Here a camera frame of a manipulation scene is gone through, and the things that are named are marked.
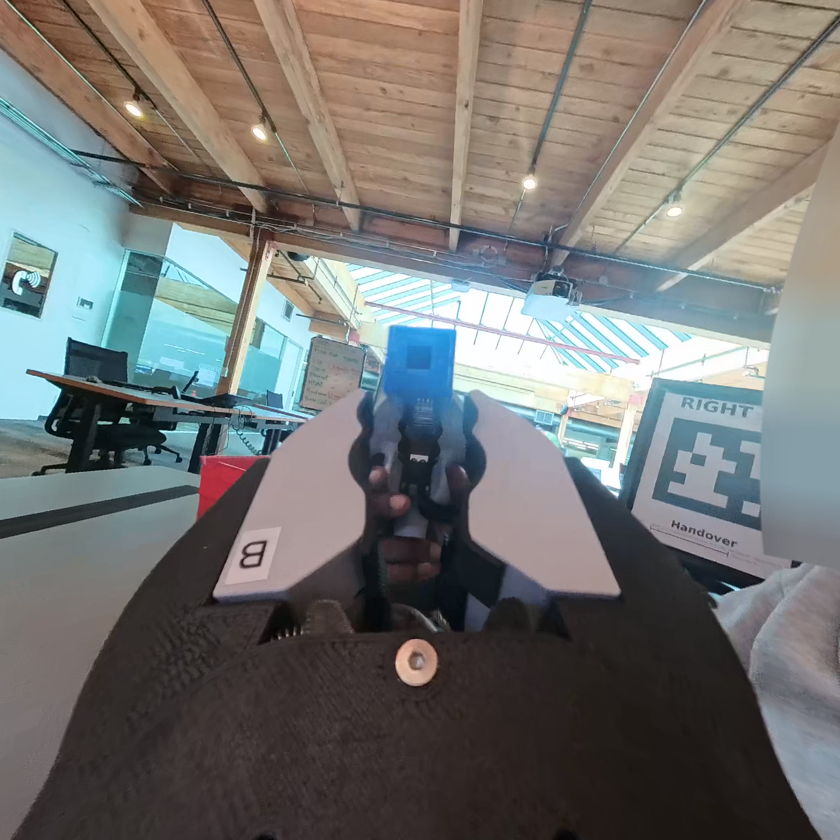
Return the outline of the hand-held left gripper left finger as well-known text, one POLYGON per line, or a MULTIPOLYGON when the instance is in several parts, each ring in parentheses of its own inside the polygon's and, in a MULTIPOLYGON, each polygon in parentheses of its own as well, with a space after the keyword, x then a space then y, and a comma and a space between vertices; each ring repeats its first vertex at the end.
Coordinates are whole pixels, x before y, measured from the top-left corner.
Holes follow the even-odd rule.
POLYGON ((213 599, 279 602, 302 623, 312 602, 357 607, 387 629, 387 596, 366 533, 372 394, 356 390, 307 420, 269 457, 213 599))

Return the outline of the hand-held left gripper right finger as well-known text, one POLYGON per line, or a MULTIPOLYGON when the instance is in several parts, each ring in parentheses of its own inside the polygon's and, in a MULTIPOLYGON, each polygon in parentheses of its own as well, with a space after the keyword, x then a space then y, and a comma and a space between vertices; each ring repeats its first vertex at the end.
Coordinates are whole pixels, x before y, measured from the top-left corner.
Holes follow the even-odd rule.
POLYGON ((465 397, 464 422, 476 474, 454 557, 465 629, 483 628, 506 599, 538 608, 561 597, 618 600, 620 584, 561 451, 480 391, 465 397))

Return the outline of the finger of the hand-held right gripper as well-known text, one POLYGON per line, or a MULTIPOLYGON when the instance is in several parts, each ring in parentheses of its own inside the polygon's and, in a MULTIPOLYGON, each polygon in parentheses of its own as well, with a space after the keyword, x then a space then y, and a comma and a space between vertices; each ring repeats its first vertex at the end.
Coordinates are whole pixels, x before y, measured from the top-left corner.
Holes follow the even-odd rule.
POLYGON ((392 473, 402 435, 398 429, 402 418, 403 399, 399 396, 379 394, 373 407, 370 459, 372 467, 383 467, 389 475, 392 473))
POLYGON ((444 475, 446 468, 460 465, 465 459, 464 401, 452 396, 440 410, 441 435, 437 442, 437 473, 444 475))

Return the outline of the long blue square bar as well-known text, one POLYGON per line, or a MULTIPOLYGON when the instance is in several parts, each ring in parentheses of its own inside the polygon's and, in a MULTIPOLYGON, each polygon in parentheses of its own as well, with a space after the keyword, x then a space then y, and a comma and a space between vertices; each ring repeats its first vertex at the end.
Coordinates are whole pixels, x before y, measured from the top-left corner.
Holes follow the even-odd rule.
POLYGON ((453 395, 457 332, 393 326, 388 332, 382 376, 394 399, 446 401, 453 395))

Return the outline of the wooden office desk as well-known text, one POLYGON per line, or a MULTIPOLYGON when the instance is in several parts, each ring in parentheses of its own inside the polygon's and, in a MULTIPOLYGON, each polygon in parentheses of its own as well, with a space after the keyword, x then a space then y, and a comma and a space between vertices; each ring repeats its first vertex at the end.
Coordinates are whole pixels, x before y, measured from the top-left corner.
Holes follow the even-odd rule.
POLYGON ((89 381, 84 377, 28 369, 27 375, 59 389, 59 397, 47 416, 47 434, 70 442, 66 461, 41 468, 43 476, 52 469, 78 473, 93 469, 120 468, 130 451, 157 449, 159 436, 180 425, 196 427, 187 471, 199 475, 202 459, 223 451, 226 432, 264 432, 258 455, 270 454, 309 415, 268 406, 239 403, 209 405, 154 394, 128 385, 89 381))

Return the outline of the person's right hand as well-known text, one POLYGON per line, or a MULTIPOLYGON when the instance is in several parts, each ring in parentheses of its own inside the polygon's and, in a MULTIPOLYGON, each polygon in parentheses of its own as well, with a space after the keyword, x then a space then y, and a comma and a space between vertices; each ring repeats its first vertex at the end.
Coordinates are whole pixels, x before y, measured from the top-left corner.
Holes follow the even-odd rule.
POLYGON ((428 581, 441 571, 441 546, 430 539, 396 536, 389 526, 413 509, 413 500, 391 492, 383 466, 374 466, 367 479, 364 549, 372 551, 389 585, 428 581))

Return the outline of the whiteboard on stand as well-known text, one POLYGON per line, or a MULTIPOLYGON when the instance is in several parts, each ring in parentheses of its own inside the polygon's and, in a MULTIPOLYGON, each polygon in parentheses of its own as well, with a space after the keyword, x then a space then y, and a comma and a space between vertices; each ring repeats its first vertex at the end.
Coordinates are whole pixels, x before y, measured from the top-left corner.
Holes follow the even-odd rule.
POLYGON ((366 351, 323 337, 310 342, 298 406, 318 413, 361 387, 366 351))

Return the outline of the red plastic bin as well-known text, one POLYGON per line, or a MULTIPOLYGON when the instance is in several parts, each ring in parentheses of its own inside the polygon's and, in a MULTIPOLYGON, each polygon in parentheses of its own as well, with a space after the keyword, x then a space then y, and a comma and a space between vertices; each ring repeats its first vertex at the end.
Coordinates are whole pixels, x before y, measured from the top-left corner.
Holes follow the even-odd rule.
POLYGON ((230 487, 266 455, 207 455, 200 459, 200 481, 196 519, 212 508, 230 487))

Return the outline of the black white marker sign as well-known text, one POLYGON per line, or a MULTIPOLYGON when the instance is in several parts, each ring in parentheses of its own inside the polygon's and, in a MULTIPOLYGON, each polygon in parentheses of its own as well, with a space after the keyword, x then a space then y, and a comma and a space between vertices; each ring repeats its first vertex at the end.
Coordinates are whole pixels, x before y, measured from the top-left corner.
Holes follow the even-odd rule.
POLYGON ((797 563, 765 552, 763 394, 655 378, 620 498, 658 541, 742 587, 797 563))

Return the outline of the ceiling projector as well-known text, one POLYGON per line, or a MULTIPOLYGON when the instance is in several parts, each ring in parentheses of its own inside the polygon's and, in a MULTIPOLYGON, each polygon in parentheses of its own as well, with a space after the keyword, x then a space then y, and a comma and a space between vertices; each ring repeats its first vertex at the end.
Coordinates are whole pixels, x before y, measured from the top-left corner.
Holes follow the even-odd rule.
POLYGON ((521 306, 521 314, 532 319, 561 322, 582 302, 581 284, 561 270, 538 274, 521 306))

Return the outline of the wooden pillar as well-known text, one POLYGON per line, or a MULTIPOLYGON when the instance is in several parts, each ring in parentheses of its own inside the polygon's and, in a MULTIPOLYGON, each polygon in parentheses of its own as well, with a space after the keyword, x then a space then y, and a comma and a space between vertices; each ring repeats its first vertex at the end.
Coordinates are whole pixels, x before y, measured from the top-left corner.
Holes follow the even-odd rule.
POLYGON ((267 231, 255 235, 249 251, 245 281, 239 295, 234 323, 227 340, 222 374, 216 394, 236 394, 245 368, 248 348, 256 325, 257 309, 270 272, 277 245, 267 231))

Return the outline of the black office chair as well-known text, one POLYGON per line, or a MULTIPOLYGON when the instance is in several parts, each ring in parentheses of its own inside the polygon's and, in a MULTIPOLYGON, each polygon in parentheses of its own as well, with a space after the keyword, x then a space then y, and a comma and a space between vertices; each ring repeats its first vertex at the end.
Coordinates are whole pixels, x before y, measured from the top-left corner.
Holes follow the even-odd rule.
MULTIPOLYGON (((95 385, 127 388, 128 354, 68 339, 65 376, 95 385)), ((53 470, 118 469, 130 450, 143 455, 143 466, 152 464, 150 451, 166 450, 165 424, 152 420, 153 408, 79 389, 62 388, 45 420, 47 435, 71 441, 66 463, 43 465, 33 476, 53 470)))

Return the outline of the wall logo sign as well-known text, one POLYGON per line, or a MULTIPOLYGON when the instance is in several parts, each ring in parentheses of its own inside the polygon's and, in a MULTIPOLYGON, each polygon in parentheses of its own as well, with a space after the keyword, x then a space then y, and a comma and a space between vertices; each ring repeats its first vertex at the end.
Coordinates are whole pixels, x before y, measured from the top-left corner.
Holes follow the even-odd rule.
POLYGON ((41 319, 57 260, 54 249, 13 233, 2 265, 1 309, 41 319))

